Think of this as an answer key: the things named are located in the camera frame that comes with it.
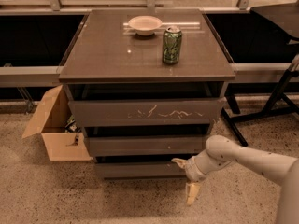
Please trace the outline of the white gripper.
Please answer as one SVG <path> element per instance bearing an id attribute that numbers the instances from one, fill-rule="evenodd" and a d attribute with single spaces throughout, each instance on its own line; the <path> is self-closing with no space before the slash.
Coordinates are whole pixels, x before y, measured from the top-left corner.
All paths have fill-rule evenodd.
<path id="1" fill-rule="evenodd" d="M 187 160 L 173 158 L 171 162 L 185 169 L 186 176 L 191 181 L 186 183 L 186 204 L 192 205 L 201 188 L 199 182 L 205 180 L 209 173 L 217 170 L 218 162 L 205 150 Z"/>

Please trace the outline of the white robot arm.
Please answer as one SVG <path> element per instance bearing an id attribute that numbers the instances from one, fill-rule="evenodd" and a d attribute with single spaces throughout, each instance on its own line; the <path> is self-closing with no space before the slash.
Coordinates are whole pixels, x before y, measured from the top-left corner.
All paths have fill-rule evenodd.
<path id="1" fill-rule="evenodd" d="M 232 140 L 212 135 L 205 149 L 187 160 L 172 160 L 185 171 L 186 204 L 192 205 L 202 182 L 211 172 L 234 162 L 281 186 L 275 224 L 299 224 L 299 159 L 291 156 L 242 147 Z"/>

